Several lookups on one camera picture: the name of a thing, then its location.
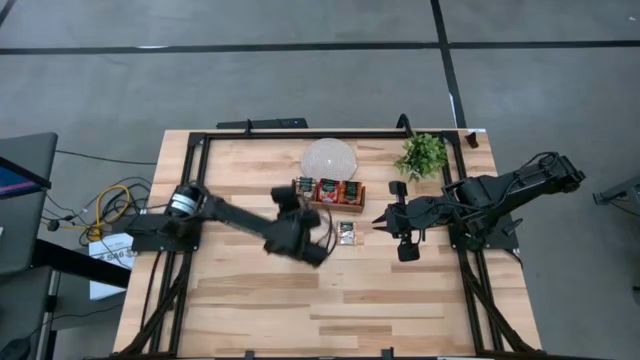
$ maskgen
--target wooden tabletop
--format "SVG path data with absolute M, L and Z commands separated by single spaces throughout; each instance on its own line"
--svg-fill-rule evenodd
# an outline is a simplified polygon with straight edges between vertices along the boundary
M 188 134 L 165 133 L 150 205 L 166 203 L 179 184 Z M 300 159 L 312 142 L 214 140 L 205 184 L 230 203 L 273 218 L 277 208 L 269 196 L 271 187 L 301 175 Z M 403 154 L 402 140 L 345 142 L 357 157 L 353 180 L 367 187 L 367 198 L 361 215 L 333 215 L 356 222 L 357 245 L 338 245 L 320 268 L 313 269 L 267 255 L 263 241 L 252 235 L 207 223 L 194 255 L 179 356 L 243 356 L 245 350 L 258 356 L 379 356 L 381 349 L 391 346 L 397 356 L 474 354 L 458 259 L 446 229 L 427 231 L 421 259 L 409 263 L 397 260 L 397 240 L 372 229 L 371 221 L 395 201 L 388 182 L 407 181 L 392 166 Z M 478 143 L 477 149 L 462 144 L 468 175 L 495 175 L 485 133 L 478 134 Z M 196 152 L 194 164 L 198 158 Z M 449 160 L 455 166 L 451 151 Z M 452 174 L 455 180 L 455 168 Z M 407 188 L 410 198 L 439 196 L 442 185 L 437 176 Z M 520 265 L 504 251 L 485 254 L 498 308 L 526 342 L 539 347 Z M 155 253 L 145 253 L 136 259 L 115 351 L 139 330 L 154 258 Z M 149 313 L 155 308 L 162 268 L 158 266 Z M 485 347 L 491 348 L 486 314 L 478 308 Z M 169 312 L 161 349 L 167 349 L 172 319 Z

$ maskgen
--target small packet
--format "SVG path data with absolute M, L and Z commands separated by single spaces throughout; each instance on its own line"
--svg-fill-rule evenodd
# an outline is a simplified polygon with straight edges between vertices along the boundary
M 320 179 L 320 184 L 318 184 L 318 186 L 318 201 L 329 204 L 335 204 L 338 202 L 338 194 L 340 191 L 339 181 Z
M 340 187 L 340 204 L 360 205 L 362 203 L 362 183 L 343 181 Z
M 296 179 L 296 194 L 302 196 L 307 201 L 313 201 L 316 193 L 316 181 L 313 178 L 299 177 Z
M 350 221 L 338 223 L 338 242 L 340 245 L 356 244 L 356 224 Z

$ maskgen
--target green plant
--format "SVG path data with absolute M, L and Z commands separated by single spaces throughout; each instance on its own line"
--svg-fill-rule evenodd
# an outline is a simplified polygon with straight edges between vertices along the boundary
M 447 151 L 444 145 L 429 134 L 413 135 L 405 140 L 402 148 L 407 153 L 393 165 L 401 175 L 409 174 L 409 181 L 420 181 L 434 174 L 447 165 Z

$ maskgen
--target computer screen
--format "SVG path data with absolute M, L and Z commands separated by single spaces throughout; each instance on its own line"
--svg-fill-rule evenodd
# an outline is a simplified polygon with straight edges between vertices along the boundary
M 0 158 L 0 199 L 31 194 L 51 184 L 32 172 Z

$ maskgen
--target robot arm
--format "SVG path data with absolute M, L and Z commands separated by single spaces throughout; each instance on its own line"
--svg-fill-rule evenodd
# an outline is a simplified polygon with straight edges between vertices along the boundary
M 406 204 L 406 184 L 391 182 L 389 189 L 398 200 L 374 223 L 386 221 L 386 227 L 376 229 L 400 239 L 401 261 L 417 260 L 420 253 L 411 241 L 413 230 L 456 225 L 469 242 L 480 243 L 477 239 L 494 231 L 502 216 L 540 195 L 575 191 L 584 178 L 584 173 L 576 170 L 566 156 L 549 152 L 536 155 L 516 171 L 498 177 L 466 178 L 443 187 L 443 196 L 422 196 Z M 518 224 L 513 222 L 501 230 L 513 232 Z
M 263 238 L 268 253 L 320 266 L 330 254 L 331 239 L 326 246 L 311 242 L 310 230 L 321 223 L 318 212 L 301 205 L 292 186 L 273 188 L 271 197 L 280 210 L 275 220 L 231 205 L 197 183 L 180 185 L 165 210 L 165 215 L 172 220 L 161 231 L 180 238 L 197 223 L 220 221 Z

